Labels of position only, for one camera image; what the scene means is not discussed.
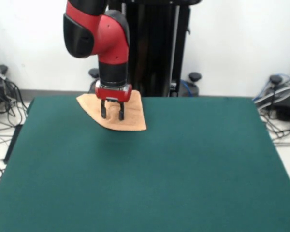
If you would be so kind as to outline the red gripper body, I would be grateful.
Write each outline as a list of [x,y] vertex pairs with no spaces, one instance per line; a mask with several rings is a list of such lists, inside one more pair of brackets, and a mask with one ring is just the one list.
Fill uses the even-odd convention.
[[128,102],[131,98],[132,85],[126,84],[119,88],[110,88],[97,81],[95,84],[95,94],[101,100],[116,101],[116,102]]

